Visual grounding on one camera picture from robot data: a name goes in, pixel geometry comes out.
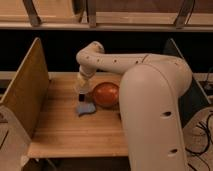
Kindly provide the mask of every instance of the orange object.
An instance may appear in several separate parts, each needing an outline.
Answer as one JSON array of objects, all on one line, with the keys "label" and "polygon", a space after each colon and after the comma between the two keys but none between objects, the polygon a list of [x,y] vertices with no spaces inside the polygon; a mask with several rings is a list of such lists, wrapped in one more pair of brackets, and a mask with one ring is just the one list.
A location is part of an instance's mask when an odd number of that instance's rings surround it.
[{"label": "orange object", "polygon": [[93,89],[94,102],[104,108],[110,108],[118,103],[119,87],[112,82],[102,82]]}]

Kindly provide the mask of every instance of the black wall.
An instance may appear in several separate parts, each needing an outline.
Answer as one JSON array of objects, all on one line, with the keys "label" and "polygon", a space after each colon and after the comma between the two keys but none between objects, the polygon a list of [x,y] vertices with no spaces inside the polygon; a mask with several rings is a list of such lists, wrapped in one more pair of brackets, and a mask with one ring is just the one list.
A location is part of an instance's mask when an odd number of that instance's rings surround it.
[{"label": "black wall", "polygon": [[16,70],[35,37],[42,40],[49,71],[77,71],[76,53],[94,40],[106,53],[162,53],[173,38],[194,72],[213,66],[213,33],[0,30],[0,70]]}]

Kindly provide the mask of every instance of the plywood board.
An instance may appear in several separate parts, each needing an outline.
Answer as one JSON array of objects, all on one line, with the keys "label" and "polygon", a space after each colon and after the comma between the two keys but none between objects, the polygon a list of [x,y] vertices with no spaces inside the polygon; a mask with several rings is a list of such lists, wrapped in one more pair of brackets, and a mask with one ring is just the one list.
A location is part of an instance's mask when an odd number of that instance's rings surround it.
[{"label": "plywood board", "polygon": [[48,85],[45,58],[37,38],[0,101],[0,111],[24,139],[34,133]]},{"label": "plywood board", "polygon": [[[29,147],[32,158],[127,156],[119,109],[98,107],[92,115],[78,117],[76,74],[52,78],[39,123]],[[91,84],[119,84],[120,76],[96,75]]]}]

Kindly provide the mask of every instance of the blue sponge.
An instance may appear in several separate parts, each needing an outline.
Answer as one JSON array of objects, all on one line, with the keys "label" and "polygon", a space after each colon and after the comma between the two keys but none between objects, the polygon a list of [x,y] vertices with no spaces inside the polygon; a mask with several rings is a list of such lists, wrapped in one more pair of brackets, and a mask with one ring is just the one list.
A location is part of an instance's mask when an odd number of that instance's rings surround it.
[{"label": "blue sponge", "polygon": [[96,111],[96,107],[92,102],[80,102],[76,108],[78,116],[92,114]]}]

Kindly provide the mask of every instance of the wooden table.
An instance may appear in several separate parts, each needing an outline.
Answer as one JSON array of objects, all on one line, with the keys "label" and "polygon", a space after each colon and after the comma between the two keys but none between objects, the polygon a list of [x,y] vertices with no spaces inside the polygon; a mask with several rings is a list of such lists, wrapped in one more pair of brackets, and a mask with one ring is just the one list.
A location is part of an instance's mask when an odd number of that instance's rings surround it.
[{"label": "wooden table", "polygon": [[[51,79],[47,98],[29,147],[30,158],[127,156],[119,109],[97,108],[95,114],[78,117],[78,96],[74,91],[76,74]],[[119,84],[120,76],[97,74],[97,83]]]}]

